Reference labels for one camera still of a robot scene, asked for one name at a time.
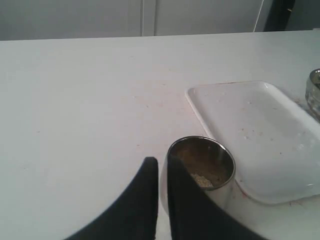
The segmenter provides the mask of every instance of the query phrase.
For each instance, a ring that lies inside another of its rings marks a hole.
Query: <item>white table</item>
[[[319,56],[320,31],[0,42],[0,239],[63,239],[145,156],[161,171],[174,140],[205,135],[185,89],[262,80],[303,105]],[[235,187],[228,212],[269,238],[320,236],[320,197],[271,207]]]

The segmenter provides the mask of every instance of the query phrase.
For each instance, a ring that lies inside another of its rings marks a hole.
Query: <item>white wall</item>
[[[157,0],[155,35],[253,32],[262,0]]]
[[[320,0],[295,0],[286,29],[297,31],[314,28],[320,28]]]
[[[140,36],[141,0],[0,0],[0,40]]]

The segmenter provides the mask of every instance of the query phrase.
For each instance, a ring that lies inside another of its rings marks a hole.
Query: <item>table surface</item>
[[[104,211],[145,156],[205,132],[200,84],[266,81],[304,105],[320,31],[0,42],[0,239],[63,239]],[[319,239],[320,197],[275,206],[234,187],[227,211],[271,239]],[[161,204],[157,239],[169,240]]]

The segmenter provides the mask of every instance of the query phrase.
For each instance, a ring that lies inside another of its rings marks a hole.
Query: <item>cup rim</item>
[[[217,189],[220,189],[222,188],[224,185],[228,184],[234,177],[235,177],[235,174],[236,174],[236,162],[235,162],[235,159],[234,157],[232,156],[231,152],[225,147],[223,146],[220,142],[216,141],[216,140],[213,140],[209,137],[205,137],[205,136],[197,136],[197,135],[191,135],[191,136],[184,136],[184,137],[181,137],[179,138],[178,140],[174,141],[168,151],[167,151],[167,160],[169,161],[170,160],[170,152],[172,151],[172,149],[175,147],[176,144],[180,143],[180,142],[183,142],[185,140],[188,140],[188,139],[204,139],[206,141],[209,141],[211,143],[214,143],[216,145],[218,145],[220,148],[222,148],[231,158],[232,160],[232,165],[233,165],[233,170],[232,170],[232,173],[230,175],[230,177],[228,178],[228,180],[226,180],[223,184],[221,185],[218,185],[218,186],[208,186],[208,187],[201,187],[203,190],[208,190],[208,191],[212,191],[212,190],[217,190]]]

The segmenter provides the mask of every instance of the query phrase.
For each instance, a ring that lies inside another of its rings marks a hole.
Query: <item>rectangular tray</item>
[[[235,179],[251,198],[279,204],[320,194],[320,125],[274,85],[200,85],[186,98],[233,155]]]

